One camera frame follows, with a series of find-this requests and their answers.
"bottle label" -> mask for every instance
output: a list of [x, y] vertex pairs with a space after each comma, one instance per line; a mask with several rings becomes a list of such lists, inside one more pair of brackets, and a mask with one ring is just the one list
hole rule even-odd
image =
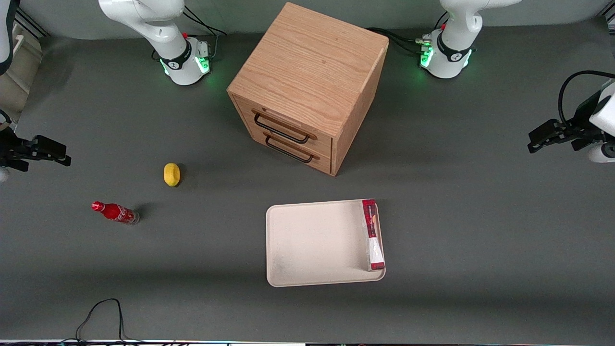
[[135, 221], [135, 213], [132, 210], [120, 205], [117, 207], [119, 208], [119, 215], [114, 219], [114, 221], [122, 223], [133, 223]]

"yellow lemon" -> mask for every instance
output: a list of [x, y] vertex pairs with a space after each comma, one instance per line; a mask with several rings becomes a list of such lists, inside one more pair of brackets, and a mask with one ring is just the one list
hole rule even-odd
[[164, 166], [164, 182], [168, 186], [175, 186], [180, 183], [180, 168], [174, 163], [167, 163]]

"drawer handle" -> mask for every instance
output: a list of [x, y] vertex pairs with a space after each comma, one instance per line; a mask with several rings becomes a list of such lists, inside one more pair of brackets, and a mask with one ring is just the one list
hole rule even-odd
[[304, 139], [298, 139], [298, 138], [294, 138], [293, 136], [287, 135], [284, 132], [281, 132], [280, 130], [276, 130], [276, 129], [274, 129], [271, 126], [267, 126], [267, 125], [265, 125], [263, 123], [260, 123], [258, 121], [258, 118], [261, 117], [261, 113], [258, 113], [258, 112], [255, 112], [255, 113], [256, 113], [256, 115], [254, 116], [254, 122], [256, 123], [256, 125], [259, 125], [263, 129], [267, 129], [267, 130], [269, 130], [269, 131], [271, 131], [271, 132], [273, 132], [273, 133], [275, 133], [277, 135], [281, 135], [282, 137], [284, 137], [284, 138], [286, 138], [288, 140], [291, 140], [291, 141], [293, 141], [295, 143], [305, 144], [308, 141], [309, 135], [306, 135], [306, 137]]
[[314, 155], [310, 155], [309, 158], [302, 159], [302, 158], [300, 158], [297, 155], [291, 154], [291, 153], [287, 152], [286, 150], [284, 150], [282, 148], [279, 148], [279, 147], [276, 147], [275, 145], [269, 143], [270, 139], [271, 139], [271, 136], [267, 136], [267, 138], [265, 139], [265, 144], [267, 144], [267, 147], [272, 148], [273, 150], [275, 150], [275, 151], [277, 151], [279, 153], [282, 153], [284, 155], [290, 156], [290, 157], [292, 157], [293, 159], [295, 159], [295, 160], [297, 160], [299, 162], [310, 163], [312, 161], [312, 159], [314, 158]]

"coca-cola bottle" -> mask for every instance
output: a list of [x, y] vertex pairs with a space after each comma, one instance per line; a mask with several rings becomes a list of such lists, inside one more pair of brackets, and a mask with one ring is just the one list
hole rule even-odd
[[139, 222], [139, 213], [132, 211], [126, 207], [122, 207], [115, 203], [92, 203], [92, 210], [103, 214], [107, 219], [111, 221], [117, 221], [126, 223], [128, 225], [134, 225]]

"gray table surface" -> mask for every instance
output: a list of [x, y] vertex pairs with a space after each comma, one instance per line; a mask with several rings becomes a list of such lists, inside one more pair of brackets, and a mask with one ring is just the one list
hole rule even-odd
[[[144, 39], [44, 42], [18, 134], [66, 144], [73, 165], [33, 163], [0, 185], [0, 338], [71, 337], [116, 297], [140, 339], [615, 344], [615, 166], [526, 149], [568, 75], [615, 70], [603, 18], [485, 28], [452, 80], [391, 46], [336, 178], [248, 136], [226, 87], [259, 38], [221, 38], [188, 87]], [[568, 114], [603, 81], [572, 83]], [[183, 166], [178, 188], [168, 162]], [[268, 285], [267, 208], [355, 198], [378, 200], [384, 279]], [[143, 220], [108, 222], [97, 199]], [[116, 330], [108, 304], [83, 336]]]

